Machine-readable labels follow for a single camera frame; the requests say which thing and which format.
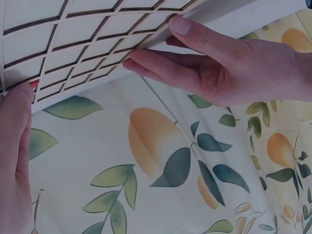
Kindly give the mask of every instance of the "hand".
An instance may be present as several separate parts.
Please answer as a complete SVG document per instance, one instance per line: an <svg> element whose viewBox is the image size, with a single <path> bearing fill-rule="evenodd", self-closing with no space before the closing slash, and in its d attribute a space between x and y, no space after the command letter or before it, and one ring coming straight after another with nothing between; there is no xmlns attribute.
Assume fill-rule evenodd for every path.
<svg viewBox="0 0 312 234"><path fill-rule="evenodd" d="M23 234L32 216L28 161L33 97L31 86L22 84L0 105L1 234Z"/></svg>
<svg viewBox="0 0 312 234"><path fill-rule="evenodd" d="M167 85L202 96L218 106L255 101L312 100L312 54L281 43L241 40L175 17L168 45L200 55L135 50L124 67Z"/></svg>

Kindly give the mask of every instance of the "finger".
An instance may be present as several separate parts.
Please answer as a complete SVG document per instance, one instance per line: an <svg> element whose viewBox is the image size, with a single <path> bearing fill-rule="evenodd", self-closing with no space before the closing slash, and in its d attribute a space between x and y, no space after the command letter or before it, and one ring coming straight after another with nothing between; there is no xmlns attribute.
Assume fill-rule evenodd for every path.
<svg viewBox="0 0 312 234"><path fill-rule="evenodd" d="M130 58L145 69L163 78L171 86L185 90L198 90L200 79L195 70L182 67L151 51L133 51Z"/></svg>
<svg viewBox="0 0 312 234"><path fill-rule="evenodd" d="M19 157L16 172L25 179L29 179L29 141L31 132L31 111L29 111L28 121L19 142Z"/></svg>
<svg viewBox="0 0 312 234"><path fill-rule="evenodd" d="M208 55L224 66L232 64L246 50L243 41L219 34L183 17L174 17L169 25L173 35L187 47Z"/></svg>
<svg viewBox="0 0 312 234"><path fill-rule="evenodd" d="M185 44L183 44L180 40L178 40L175 37L170 37L166 40L167 45L171 45L171 46L177 46L177 47L181 47L181 48L187 48L189 49L189 47L187 47Z"/></svg>
<svg viewBox="0 0 312 234"><path fill-rule="evenodd" d="M140 76L148 77L151 79L155 79L159 82L166 83L163 78L156 75L154 72L151 72L151 71L147 70L146 68L142 67L140 64L133 61L131 58L129 58L123 62L123 67L130 70L130 71L137 73Z"/></svg>
<svg viewBox="0 0 312 234"><path fill-rule="evenodd" d="M157 51L157 50L148 50L148 51L151 51L154 54L157 54L166 59L169 59L175 64L178 64L183 67L191 68L191 69L197 69L203 64L203 62L209 59L209 57L202 56L202 55L191 55L191 54L182 55L182 54L176 54L176 53L165 52L165 51Z"/></svg>
<svg viewBox="0 0 312 234"><path fill-rule="evenodd" d="M34 91L21 84L4 98L0 105L0 165L16 170L19 144L29 119Z"/></svg>

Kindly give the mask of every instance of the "lattice panel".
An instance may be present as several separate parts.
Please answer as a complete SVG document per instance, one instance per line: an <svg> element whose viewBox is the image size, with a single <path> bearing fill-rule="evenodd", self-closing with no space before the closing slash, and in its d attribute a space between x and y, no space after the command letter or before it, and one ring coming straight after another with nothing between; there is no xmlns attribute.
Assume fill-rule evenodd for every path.
<svg viewBox="0 0 312 234"><path fill-rule="evenodd" d="M102 79L202 0L0 0L0 95L39 80L34 103Z"/></svg>

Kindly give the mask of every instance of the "patterned fabric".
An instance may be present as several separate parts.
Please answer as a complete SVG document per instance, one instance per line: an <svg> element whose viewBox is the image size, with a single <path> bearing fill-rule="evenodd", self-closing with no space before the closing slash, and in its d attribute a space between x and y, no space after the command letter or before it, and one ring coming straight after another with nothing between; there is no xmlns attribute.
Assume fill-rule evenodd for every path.
<svg viewBox="0 0 312 234"><path fill-rule="evenodd" d="M296 14L247 37L312 52ZM311 103L221 108L136 75L74 96L33 116L28 233L312 233L311 123Z"/></svg>

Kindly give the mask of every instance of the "red nail polish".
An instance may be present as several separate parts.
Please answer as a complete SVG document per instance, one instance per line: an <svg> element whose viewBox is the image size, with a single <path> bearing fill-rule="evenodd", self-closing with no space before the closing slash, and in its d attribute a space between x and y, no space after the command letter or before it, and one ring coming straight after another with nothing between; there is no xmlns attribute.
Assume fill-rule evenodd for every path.
<svg viewBox="0 0 312 234"><path fill-rule="evenodd" d="M38 86L38 84L39 84L39 80L37 79L37 80L35 80L33 82L30 82L29 84L35 89Z"/></svg>

